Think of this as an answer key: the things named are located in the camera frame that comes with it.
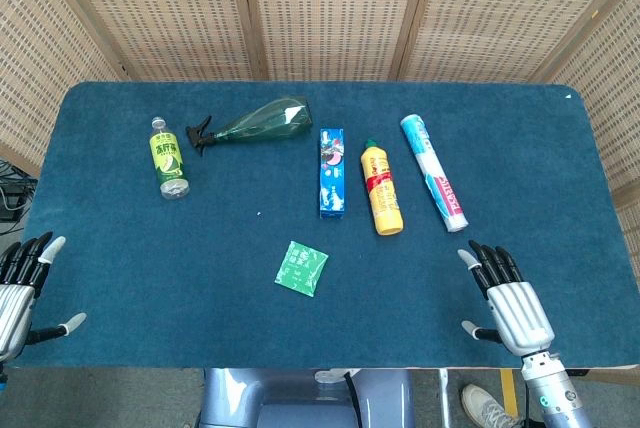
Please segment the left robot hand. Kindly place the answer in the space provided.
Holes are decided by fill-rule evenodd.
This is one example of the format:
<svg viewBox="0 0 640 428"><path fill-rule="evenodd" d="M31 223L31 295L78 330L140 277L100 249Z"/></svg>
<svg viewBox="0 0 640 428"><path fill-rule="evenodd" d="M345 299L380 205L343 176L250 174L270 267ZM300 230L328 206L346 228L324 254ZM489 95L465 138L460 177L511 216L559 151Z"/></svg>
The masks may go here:
<svg viewBox="0 0 640 428"><path fill-rule="evenodd" d="M33 330L33 310L50 268L66 243L51 231L24 243L14 242L1 253L1 364L17 358L25 346L69 336L86 320L77 313L54 327Z"/></svg>

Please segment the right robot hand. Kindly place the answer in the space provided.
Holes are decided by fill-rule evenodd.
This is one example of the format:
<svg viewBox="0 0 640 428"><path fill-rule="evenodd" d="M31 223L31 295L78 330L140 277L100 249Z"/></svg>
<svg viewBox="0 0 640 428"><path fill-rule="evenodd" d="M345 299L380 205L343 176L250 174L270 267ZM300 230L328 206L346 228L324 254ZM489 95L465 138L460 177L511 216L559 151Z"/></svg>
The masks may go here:
<svg viewBox="0 0 640 428"><path fill-rule="evenodd" d="M548 350L555 333L537 293L524 280L511 254L474 240L469 246L458 255L479 287L496 327L482 328L464 320L464 331L476 340L501 344L518 357Z"/></svg>

